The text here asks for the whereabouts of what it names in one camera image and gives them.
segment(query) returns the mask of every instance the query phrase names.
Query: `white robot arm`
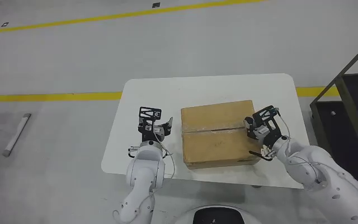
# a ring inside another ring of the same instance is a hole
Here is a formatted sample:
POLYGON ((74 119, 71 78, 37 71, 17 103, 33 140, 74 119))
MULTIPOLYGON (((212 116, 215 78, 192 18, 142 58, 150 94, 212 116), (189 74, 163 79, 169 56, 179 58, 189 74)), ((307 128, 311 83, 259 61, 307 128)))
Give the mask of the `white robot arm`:
POLYGON ((268 148, 267 154, 258 156, 265 160, 276 156, 331 223, 358 223, 358 181, 324 149, 282 136, 274 120, 277 114, 281 116, 278 108, 268 106, 245 118, 248 136, 268 148))
POLYGON ((126 182, 133 189, 123 200, 119 212, 120 224, 150 224, 154 210, 154 189, 163 185, 165 163, 161 141, 171 132, 173 118, 162 125, 154 125, 162 111, 141 107, 138 131, 142 134, 139 147, 130 147, 128 155, 133 158, 127 168, 126 182))

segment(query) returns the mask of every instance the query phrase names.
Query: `cable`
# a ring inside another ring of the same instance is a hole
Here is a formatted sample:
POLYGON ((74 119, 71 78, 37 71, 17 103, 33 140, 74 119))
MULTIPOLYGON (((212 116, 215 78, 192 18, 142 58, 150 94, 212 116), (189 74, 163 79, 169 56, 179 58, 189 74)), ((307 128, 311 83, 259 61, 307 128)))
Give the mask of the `cable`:
POLYGON ((281 117, 281 114, 280 114, 280 113, 278 113, 278 115, 279 115, 279 117, 281 118, 282 122, 285 124, 286 129, 287 129, 287 131, 288 131, 288 133, 289 133, 289 142, 288 142, 287 147, 286 147, 286 149, 285 149, 285 154, 286 154, 287 150, 289 150, 289 153, 291 153, 291 148, 290 148, 290 143, 291 143, 291 133, 290 133, 289 126, 286 124, 285 120, 281 117))
MULTIPOLYGON (((161 146, 163 147, 163 149, 165 150, 165 152, 168 153, 168 155, 170 156, 170 158, 172 159, 172 162, 173 162, 173 174, 172 174, 171 177, 169 178, 169 180, 171 180, 171 179, 173 179, 174 174, 175 174, 175 163, 174 163, 174 159, 173 159, 173 154, 170 153, 170 151, 169 151, 169 150, 163 145, 163 143, 158 139, 157 134, 156 134, 155 131, 154 131, 154 123, 155 123, 155 122, 153 122, 153 134, 154 134, 155 138, 157 139, 158 143, 161 144, 161 146)), ((160 189, 162 189, 162 188, 163 188, 164 186, 166 186, 167 184, 168 184, 168 182, 167 182, 165 185, 163 185, 161 188, 158 188, 157 190, 155 190, 155 191, 149 193, 149 195, 148 195, 146 198, 144 198, 142 202, 140 202, 140 204, 139 204, 139 206, 138 206, 138 208, 137 208, 139 212, 136 214, 136 216, 133 218, 132 221, 130 221, 130 222, 119 222, 119 221, 115 218, 115 216, 114 216, 114 213, 115 213, 115 212, 117 212, 117 215, 119 215, 119 211, 118 211, 118 210, 113 210, 113 211, 112 211, 112 218, 113 218, 118 224, 130 224, 130 223, 132 223, 132 222, 135 220, 135 218, 137 217, 137 215, 140 213, 140 206, 143 204, 143 202, 144 202, 145 200, 147 200, 147 198, 149 198, 149 197, 151 197, 153 194, 155 194, 157 191, 159 191, 160 189)))
MULTIPOLYGON (((286 147, 286 149, 285 149, 285 153, 286 153, 286 151, 287 151, 288 149, 290 149, 291 133, 290 133, 290 129, 289 129, 288 125, 286 124, 286 122, 284 121, 284 119, 281 117, 281 114, 280 114, 279 112, 277 112, 277 114, 278 114, 279 117, 281 118, 282 122, 285 124, 285 126, 286 126, 286 128, 287 128, 287 131, 288 131, 288 133, 289 133, 289 142, 288 142, 287 147, 286 147)), ((330 168, 331 170, 333 170, 334 172, 336 172, 336 174, 337 174, 338 176, 339 176, 339 174, 340 174, 340 172, 338 172, 338 171, 335 170, 334 168, 332 168, 332 167, 330 167, 330 166, 328 166, 328 165, 326 165, 326 164, 323 164, 323 163, 321 163, 321 162, 299 162, 299 163, 297 163, 297 164, 290 164, 290 163, 286 163, 286 164, 288 164, 288 165, 300 165, 300 164, 309 164, 309 165, 318 164, 318 165, 320 165, 320 164, 322 164, 323 166, 326 166, 326 167, 330 168)), ((348 179, 346 179, 346 178, 343 178, 343 179, 346 180, 348 183, 350 183, 356 190, 358 190, 358 188, 357 188, 352 182, 350 182, 348 179)))
MULTIPOLYGON (((338 171, 335 170, 333 167, 328 166, 327 164, 324 164, 324 163, 322 163, 322 162, 298 162, 298 163, 296 163, 296 164, 288 164, 288 165, 301 165, 301 164, 308 164, 308 165, 317 164, 317 165, 323 165, 323 166, 326 166, 327 168, 330 168, 331 170, 333 170, 333 171, 340 177, 340 173, 341 173, 341 172, 338 172, 338 171)), ((346 180, 349 184, 351 184, 351 185, 358 191, 358 188, 357 188, 352 182, 350 182, 346 177, 344 177, 343 179, 346 180)))

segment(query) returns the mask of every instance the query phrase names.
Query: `gray floor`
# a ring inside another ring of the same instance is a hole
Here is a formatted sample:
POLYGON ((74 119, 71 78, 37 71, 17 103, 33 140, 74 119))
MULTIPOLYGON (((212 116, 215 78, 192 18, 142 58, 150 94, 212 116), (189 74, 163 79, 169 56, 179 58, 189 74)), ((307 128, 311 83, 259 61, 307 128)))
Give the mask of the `gray floor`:
MULTIPOLYGON (((311 98, 301 98, 310 141, 311 98)), ((111 212, 129 192, 123 175, 105 174, 101 160, 118 101, 2 102, 0 125, 29 123, 9 158, 0 157, 0 223, 115 223, 111 212)), ((171 180, 157 193, 152 223, 170 223, 206 204, 241 207, 263 223, 325 223, 297 189, 171 180)))

